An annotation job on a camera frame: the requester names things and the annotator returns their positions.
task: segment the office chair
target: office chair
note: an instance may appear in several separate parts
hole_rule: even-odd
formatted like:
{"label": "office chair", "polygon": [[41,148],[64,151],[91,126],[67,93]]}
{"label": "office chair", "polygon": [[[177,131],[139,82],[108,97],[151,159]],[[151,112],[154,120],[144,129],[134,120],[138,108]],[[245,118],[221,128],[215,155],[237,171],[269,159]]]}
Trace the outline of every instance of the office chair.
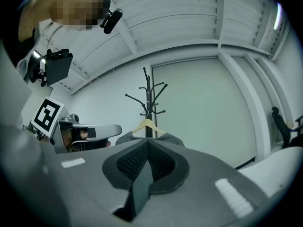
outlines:
{"label": "office chair", "polygon": [[295,121],[298,122],[299,126],[293,129],[294,132],[297,132],[297,137],[293,138],[290,141],[290,130],[285,124],[282,116],[279,114],[279,109],[277,107],[272,107],[272,116],[275,121],[275,124],[283,137],[283,146],[282,148],[290,147],[290,146],[301,146],[303,147],[303,136],[301,135],[301,129],[303,128],[303,124],[301,124],[301,119],[303,119],[303,115],[296,119]]}

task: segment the white tape strip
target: white tape strip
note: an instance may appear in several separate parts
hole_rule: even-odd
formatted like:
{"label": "white tape strip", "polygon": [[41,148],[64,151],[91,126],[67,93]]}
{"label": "white tape strip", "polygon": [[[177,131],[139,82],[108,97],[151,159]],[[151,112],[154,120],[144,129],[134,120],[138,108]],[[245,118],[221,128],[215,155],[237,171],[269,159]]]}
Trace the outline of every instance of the white tape strip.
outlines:
{"label": "white tape strip", "polygon": [[69,160],[69,161],[62,161],[61,164],[64,168],[69,168],[77,165],[81,165],[85,163],[85,160],[83,158],[77,158],[74,160]]}
{"label": "white tape strip", "polygon": [[254,210],[253,206],[229,183],[226,178],[220,179],[214,184],[237,218],[242,218]]}

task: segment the garment on hanger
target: garment on hanger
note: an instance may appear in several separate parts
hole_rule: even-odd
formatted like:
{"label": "garment on hanger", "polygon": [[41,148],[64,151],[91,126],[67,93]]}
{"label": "garment on hanger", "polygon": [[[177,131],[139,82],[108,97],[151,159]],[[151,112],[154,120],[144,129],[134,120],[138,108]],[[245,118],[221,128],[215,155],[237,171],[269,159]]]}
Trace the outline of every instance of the garment on hanger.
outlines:
{"label": "garment on hanger", "polygon": [[[133,133],[130,131],[127,134],[121,136],[119,139],[117,139],[116,145],[120,145],[120,144],[123,144],[125,142],[132,141],[132,140],[140,140],[140,139],[145,139],[145,138],[135,137],[133,135]],[[160,141],[164,141],[164,142],[169,142],[169,143],[172,143],[172,144],[175,144],[175,145],[185,147],[182,140],[180,140],[179,138],[177,138],[177,137],[175,137],[175,136],[173,136],[169,133],[165,133],[162,136],[160,136],[159,138],[152,138],[152,139],[153,140],[160,140]]]}

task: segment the mesh panel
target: mesh panel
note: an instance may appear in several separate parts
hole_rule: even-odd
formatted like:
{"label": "mesh panel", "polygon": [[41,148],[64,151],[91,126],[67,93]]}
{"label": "mesh panel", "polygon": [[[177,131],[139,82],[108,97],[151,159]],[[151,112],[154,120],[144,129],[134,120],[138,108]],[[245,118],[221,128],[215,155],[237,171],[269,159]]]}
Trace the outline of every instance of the mesh panel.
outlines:
{"label": "mesh panel", "polygon": [[120,172],[135,180],[147,161],[147,143],[128,153],[117,161]]}
{"label": "mesh panel", "polygon": [[175,168],[174,159],[153,145],[148,147],[148,161],[154,182],[167,176]]}

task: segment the clothes hanger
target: clothes hanger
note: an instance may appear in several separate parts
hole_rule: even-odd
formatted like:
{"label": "clothes hanger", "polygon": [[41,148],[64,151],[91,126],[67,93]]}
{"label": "clothes hanger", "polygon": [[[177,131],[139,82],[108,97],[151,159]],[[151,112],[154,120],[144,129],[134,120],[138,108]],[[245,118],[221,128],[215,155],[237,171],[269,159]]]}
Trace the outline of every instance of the clothes hanger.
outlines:
{"label": "clothes hanger", "polygon": [[136,133],[136,132],[138,132],[139,130],[141,130],[141,129],[143,129],[144,127],[150,127],[151,129],[153,129],[153,130],[155,130],[155,131],[157,131],[159,134],[165,134],[166,132],[164,132],[164,131],[162,131],[162,130],[160,130],[160,129],[158,129],[157,128],[157,126],[153,123],[153,121],[151,121],[150,119],[144,119],[140,124],[139,124],[139,126],[136,128],[136,129],[134,129],[133,131],[132,131],[132,133],[134,134],[134,133]]}

